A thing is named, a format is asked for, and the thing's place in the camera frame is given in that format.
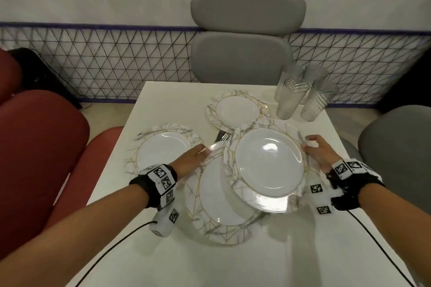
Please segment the person's right forearm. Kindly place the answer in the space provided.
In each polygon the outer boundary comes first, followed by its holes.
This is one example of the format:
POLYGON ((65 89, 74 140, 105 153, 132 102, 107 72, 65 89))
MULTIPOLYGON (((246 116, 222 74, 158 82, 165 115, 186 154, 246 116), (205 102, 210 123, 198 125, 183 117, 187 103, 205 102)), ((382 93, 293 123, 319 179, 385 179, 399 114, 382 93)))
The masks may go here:
POLYGON ((431 287, 431 215, 375 183, 360 190, 358 201, 392 249, 431 287))

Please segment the red padded chair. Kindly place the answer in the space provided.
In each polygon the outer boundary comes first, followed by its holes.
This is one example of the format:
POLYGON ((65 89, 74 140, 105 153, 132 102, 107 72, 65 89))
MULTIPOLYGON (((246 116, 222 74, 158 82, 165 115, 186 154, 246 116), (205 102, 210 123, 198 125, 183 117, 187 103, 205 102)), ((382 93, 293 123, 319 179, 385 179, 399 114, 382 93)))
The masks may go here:
POLYGON ((0 260, 86 206, 122 130, 88 143, 86 118, 49 91, 0 105, 0 260))
POLYGON ((21 86, 22 71, 16 59, 0 48, 0 104, 9 100, 21 86))

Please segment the clear ribbed glass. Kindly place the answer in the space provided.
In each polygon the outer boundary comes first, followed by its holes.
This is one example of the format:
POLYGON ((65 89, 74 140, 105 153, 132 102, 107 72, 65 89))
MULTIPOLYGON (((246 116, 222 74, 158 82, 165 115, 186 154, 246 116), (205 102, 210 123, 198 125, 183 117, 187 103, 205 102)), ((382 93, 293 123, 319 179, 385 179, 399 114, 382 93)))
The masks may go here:
POLYGON ((307 65, 303 71, 302 80, 312 85, 315 81, 325 79, 329 75, 325 67, 317 65, 307 65))
POLYGON ((296 63, 284 64, 281 67, 281 75, 279 78, 279 83, 283 83, 285 79, 289 77, 302 79, 303 73, 304 73, 304 68, 302 66, 297 65, 296 63))
POLYGON ((326 79, 315 80, 301 111, 301 117, 305 121, 314 121, 330 101, 338 95, 338 92, 339 87, 336 83, 326 79))
POLYGON ((288 75, 281 79, 275 91, 275 100, 278 102, 277 117, 288 120, 309 90, 310 83, 298 76, 288 75))

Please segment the grey padded chair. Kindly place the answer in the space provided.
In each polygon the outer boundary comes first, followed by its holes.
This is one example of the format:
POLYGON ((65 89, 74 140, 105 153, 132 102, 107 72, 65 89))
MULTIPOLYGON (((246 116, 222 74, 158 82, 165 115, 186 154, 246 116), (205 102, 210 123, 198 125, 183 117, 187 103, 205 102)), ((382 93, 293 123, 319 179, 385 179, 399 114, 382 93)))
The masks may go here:
POLYGON ((431 215, 431 107, 387 112, 361 132, 357 148, 341 141, 350 158, 374 169, 391 192, 431 215))
POLYGON ((277 85, 293 63, 283 37, 305 14, 305 0, 191 0, 204 31, 191 40, 190 70, 201 83, 277 85))

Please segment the person's right hand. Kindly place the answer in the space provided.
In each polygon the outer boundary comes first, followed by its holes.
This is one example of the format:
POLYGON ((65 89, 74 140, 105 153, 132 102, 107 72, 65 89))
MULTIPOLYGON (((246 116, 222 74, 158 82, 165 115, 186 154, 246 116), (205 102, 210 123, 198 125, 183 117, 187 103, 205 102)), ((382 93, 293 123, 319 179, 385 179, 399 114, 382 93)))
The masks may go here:
POLYGON ((321 148, 320 159, 315 160, 320 167, 320 170, 327 174, 332 170, 332 165, 342 160, 342 158, 333 150, 329 143, 320 135, 308 135, 305 137, 306 141, 314 141, 317 147, 321 148))

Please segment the person's left forearm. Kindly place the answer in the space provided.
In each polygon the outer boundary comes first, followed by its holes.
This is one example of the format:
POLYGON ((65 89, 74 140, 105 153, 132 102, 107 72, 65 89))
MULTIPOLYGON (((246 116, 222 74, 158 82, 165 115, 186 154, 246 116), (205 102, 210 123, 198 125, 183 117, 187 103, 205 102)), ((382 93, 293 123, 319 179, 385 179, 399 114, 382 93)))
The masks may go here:
POLYGON ((148 201, 129 185, 62 219, 0 261, 0 287, 65 287, 148 201))

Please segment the white marble-pattern plate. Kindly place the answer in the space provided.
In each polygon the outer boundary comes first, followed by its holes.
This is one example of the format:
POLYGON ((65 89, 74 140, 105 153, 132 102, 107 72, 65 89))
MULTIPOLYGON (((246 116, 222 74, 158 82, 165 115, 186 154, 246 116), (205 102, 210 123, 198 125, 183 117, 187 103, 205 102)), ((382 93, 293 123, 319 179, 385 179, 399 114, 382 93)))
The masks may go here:
POLYGON ((209 122, 227 133, 244 123, 270 117, 270 109, 260 97, 240 89, 225 90, 211 97, 205 111, 209 122))
POLYGON ((259 235, 266 214, 250 207, 229 185, 223 160, 225 144, 219 141, 210 146, 211 153, 185 180, 185 208, 201 238, 234 246, 259 235))
POLYGON ((199 135, 178 123, 155 125, 132 138, 124 153, 124 170, 135 177, 150 165, 169 164, 181 154, 201 144, 199 135))
POLYGON ((293 213, 303 207, 308 174, 303 135, 282 120, 262 117, 237 127, 223 161, 233 192, 256 210, 293 213))

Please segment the person's left hand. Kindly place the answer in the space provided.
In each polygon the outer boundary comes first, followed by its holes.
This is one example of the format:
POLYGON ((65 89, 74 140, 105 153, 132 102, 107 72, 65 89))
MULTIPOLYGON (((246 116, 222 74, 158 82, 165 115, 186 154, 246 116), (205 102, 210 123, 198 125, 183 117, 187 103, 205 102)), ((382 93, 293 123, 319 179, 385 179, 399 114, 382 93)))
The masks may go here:
POLYGON ((189 164, 189 150, 183 153, 172 163, 170 163, 170 166, 177 174, 177 181, 180 181, 181 179, 187 177, 199 167, 199 166, 192 166, 189 164))

